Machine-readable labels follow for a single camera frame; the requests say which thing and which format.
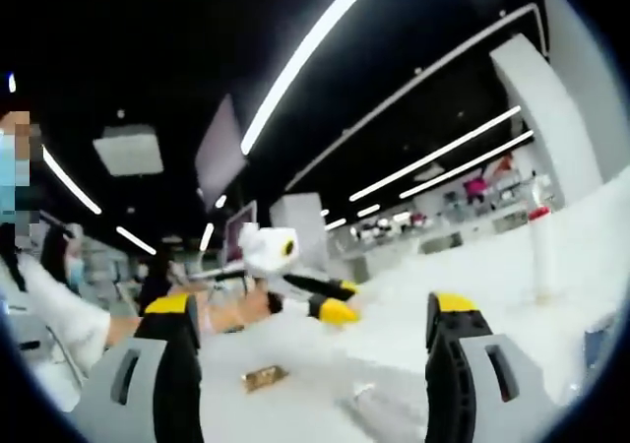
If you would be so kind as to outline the person's left hand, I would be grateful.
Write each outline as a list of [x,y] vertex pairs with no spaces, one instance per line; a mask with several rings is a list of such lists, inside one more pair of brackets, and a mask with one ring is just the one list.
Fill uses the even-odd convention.
[[222,333],[241,331],[283,310],[284,297],[271,291],[255,290],[222,307],[216,315]]

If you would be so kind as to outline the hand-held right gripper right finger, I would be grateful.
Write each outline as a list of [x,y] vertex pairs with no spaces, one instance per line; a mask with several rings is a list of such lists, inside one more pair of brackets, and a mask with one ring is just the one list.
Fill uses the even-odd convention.
[[559,411],[542,369],[454,293],[427,300],[428,442],[537,442]]

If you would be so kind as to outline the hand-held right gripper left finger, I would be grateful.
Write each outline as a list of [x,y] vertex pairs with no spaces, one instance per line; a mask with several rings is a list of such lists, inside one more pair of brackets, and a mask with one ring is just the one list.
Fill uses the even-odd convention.
[[194,296],[162,297],[91,369],[72,410],[89,442],[202,442]]

